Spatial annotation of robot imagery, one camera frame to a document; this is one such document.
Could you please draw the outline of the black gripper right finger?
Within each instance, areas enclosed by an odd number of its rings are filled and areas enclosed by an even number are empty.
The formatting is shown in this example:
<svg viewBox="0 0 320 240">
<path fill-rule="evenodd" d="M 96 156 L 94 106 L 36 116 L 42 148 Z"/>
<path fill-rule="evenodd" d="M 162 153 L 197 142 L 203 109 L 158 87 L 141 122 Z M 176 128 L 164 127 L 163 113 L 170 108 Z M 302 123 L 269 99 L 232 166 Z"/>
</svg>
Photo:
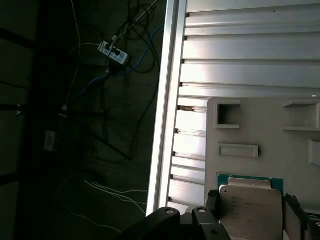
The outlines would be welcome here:
<svg viewBox="0 0 320 240">
<path fill-rule="evenodd" d="M 294 195 L 283 197 L 283 230 L 289 240 L 319 240 L 320 212 L 304 210 Z"/>
</svg>

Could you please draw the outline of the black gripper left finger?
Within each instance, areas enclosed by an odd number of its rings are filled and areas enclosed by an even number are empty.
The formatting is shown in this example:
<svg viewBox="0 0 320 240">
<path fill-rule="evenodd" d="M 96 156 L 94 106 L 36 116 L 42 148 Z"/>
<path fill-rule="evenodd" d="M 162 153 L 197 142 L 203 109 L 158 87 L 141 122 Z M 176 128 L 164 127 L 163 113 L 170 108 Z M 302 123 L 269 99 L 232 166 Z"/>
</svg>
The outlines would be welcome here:
<svg viewBox="0 0 320 240">
<path fill-rule="evenodd" d="M 162 207 L 117 236 L 118 240 L 228 240 L 219 223 L 220 194 L 210 190 L 205 206 L 183 215 L 173 207 Z"/>
</svg>

